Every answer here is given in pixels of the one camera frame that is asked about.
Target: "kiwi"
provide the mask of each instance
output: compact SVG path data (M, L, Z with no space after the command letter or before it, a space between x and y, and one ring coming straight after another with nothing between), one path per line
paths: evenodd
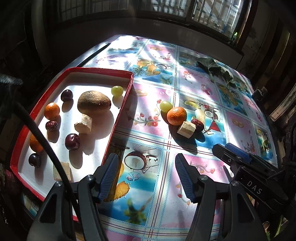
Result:
M77 109L88 116L103 114L110 110L111 100L98 91L87 91L78 99Z

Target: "printed red flower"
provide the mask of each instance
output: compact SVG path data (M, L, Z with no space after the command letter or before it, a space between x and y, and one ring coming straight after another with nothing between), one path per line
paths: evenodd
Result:
M156 126L158 126L158 123L156 121L152 121L151 122L151 125L154 126L154 127L156 127Z

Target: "tangerine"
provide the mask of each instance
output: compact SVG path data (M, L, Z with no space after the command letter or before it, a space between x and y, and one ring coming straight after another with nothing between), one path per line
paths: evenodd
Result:
M36 137L33 134L30 136L30 147L35 152L42 152L43 151L43 147L41 146L41 144L39 143L39 141L36 139Z
M57 118L57 116L59 115L59 106L52 102L49 103L44 110L44 116L46 119L53 121Z
M168 111L168 122L173 126L180 126L187 119L186 110L182 107L174 107Z

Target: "screw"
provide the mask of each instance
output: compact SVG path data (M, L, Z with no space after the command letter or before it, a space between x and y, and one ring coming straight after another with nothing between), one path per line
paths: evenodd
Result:
M206 175L200 175L200 179L203 180L203 181L205 181L205 180L208 179L208 177Z
M54 185L55 185L56 187L60 187L62 184L63 184L62 181L57 181Z
M87 175L87 176L86 176L86 179L87 179L88 181L91 181L91 180L94 179L94 176L93 176L93 175Z
M238 181L235 181L235 180L231 181L231 184L232 184L233 186L238 186L238 185L239 185Z

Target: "blue gripper pad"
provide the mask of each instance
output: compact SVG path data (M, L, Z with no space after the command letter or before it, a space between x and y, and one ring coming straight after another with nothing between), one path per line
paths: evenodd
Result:
M227 148L228 150L232 151L234 154L236 154L237 156L241 157L242 160L245 162L245 163L250 163L251 160L250 160L250 157L249 157L249 154L246 153L245 151L243 151L242 149L236 147L235 145L231 144L231 143L227 143L225 145L225 148Z
M193 182L191 181L191 178L190 178L190 176L186 170L186 167L185 167L185 165L188 165L188 167L190 165L187 163L183 154L179 153L176 155L175 165L176 165L176 170L178 172L183 189L185 191L186 197L189 198L193 202L193 200L195 198L194 186L193 186Z
M104 165L109 165L101 181L100 194L98 198L103 201L109 194L112 182L118 169L118 155L111 153Z

